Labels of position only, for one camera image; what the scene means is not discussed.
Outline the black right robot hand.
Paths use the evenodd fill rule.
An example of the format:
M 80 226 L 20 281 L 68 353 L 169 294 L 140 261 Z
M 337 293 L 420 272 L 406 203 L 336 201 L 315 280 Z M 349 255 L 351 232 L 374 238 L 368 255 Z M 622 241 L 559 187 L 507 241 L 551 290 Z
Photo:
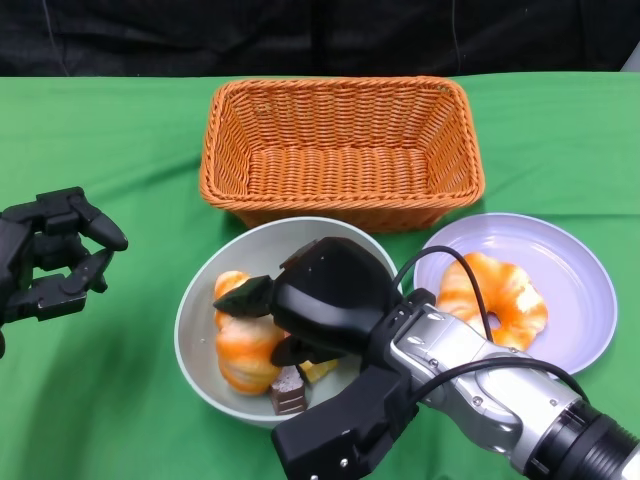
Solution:
M 411 371 L 392 357 L 391 342 L 435 297 L 424 289 L 403 296 L 385 266 L 346 238 L 313 241 L 280 267 L 214 306 L 236 318 L 271 315 L 290 335 L 272 354 L 276 365 L 360 357 L 359 375 L 339 394 L 271 433 L 287 478 L 360 479 L 418 413 Z

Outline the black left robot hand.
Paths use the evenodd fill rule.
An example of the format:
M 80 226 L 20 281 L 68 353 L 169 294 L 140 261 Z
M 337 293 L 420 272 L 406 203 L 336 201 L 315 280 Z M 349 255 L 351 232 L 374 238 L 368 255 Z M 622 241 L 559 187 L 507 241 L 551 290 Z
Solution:
M 38 194 L 1 212 L 1 324 L 81 311 L 128 240 L 80 187 Z

